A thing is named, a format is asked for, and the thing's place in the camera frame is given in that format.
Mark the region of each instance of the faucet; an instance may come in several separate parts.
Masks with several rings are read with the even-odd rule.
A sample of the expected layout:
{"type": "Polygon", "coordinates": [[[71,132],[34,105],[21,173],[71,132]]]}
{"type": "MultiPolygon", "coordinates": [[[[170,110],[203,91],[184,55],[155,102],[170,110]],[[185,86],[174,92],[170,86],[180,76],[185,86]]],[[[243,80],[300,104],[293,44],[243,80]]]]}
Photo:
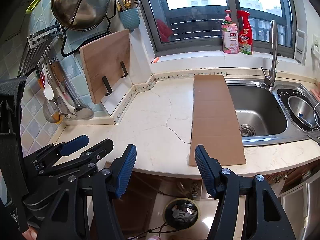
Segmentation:
{"type": "Polygon", "coordinates": [[[261,67],[263,74],[265,76],[264,83],[269,86],[273,87],[275,80],[276,80],[276,65],[277,65],[277,56],[278,56],[278,25],[275,20],[272,20],[270,23],[270,33],[269,33],[269,42],[271,43],[271,49],[273,50],[272,56],[272,65],[271,69],[269,70],[269,75],[267,76],[263,67],[261,67]]]}

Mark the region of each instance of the kitchen counter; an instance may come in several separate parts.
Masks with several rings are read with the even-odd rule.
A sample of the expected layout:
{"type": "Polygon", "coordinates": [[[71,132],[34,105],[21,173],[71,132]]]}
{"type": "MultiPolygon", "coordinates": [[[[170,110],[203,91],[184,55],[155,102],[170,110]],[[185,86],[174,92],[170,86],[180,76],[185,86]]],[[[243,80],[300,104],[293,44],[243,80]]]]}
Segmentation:
{"type": "MultiPolygon", "coordinates": [[[[311,83],[301,83],[308,90],[314,87],[311,83]]],[[[104,158],[109,163],[120,157],[128,144],[134,144],[137,147],[135,171],[199,179],[198,168],[188,166],[192,111],[193,78],[156,82],[150,91],[136,95],[119,124],[67,126],[57,143],[82,134],[86,134],[90,142],[81,151],[62,157],[59,163],[74,159],[85,149],[110,138],[114,149],[104,158]]],[[[243,176],[264,175],[313,162],[320,158],[320,147],[312,140],[305,140],[245,147],[244,154],[246,164],[228,168],[243,176]]],[[[104,160],[99,161],[99,169],[105,165],[104,160]]]]}

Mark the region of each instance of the utensil holder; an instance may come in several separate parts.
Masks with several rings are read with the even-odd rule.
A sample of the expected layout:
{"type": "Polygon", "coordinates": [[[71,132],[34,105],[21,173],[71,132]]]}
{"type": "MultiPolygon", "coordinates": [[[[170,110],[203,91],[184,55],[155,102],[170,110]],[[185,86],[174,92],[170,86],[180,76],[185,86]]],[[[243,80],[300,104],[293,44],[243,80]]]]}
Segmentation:
{"type": "Polygon", "coordinates": [[[119,15],[125,29],[128,29],[132,32],[135,28],[139,27],[140,17],[137,8],[123,11],[119,15]]]}

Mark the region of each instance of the human hand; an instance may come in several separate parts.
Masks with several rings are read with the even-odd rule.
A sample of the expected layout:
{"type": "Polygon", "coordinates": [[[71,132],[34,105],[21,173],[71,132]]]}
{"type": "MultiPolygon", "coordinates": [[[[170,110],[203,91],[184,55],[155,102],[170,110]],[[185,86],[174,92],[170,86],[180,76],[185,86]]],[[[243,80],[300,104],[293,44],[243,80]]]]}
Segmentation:
{"type": "Polygon", "coordinates": [[[22,235],[26,240],[36,240],[38,233],[33,227],[29,226],[29,229],[23,232],[22,235]]]}

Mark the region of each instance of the window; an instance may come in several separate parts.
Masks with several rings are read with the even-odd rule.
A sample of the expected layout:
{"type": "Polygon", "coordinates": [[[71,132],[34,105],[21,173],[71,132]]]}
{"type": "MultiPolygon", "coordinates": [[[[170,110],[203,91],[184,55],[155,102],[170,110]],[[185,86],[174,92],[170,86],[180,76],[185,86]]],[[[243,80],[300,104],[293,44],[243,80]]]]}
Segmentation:
{"type": "Polygon", "coordinates": [[[292,0],[141,0],[157,56],[200,50],[222,50],[224,10],[250,12],[254,51],[269,53],[270,21],[276,20],[279,53],[293,57],[295,11],[292,0]]]}

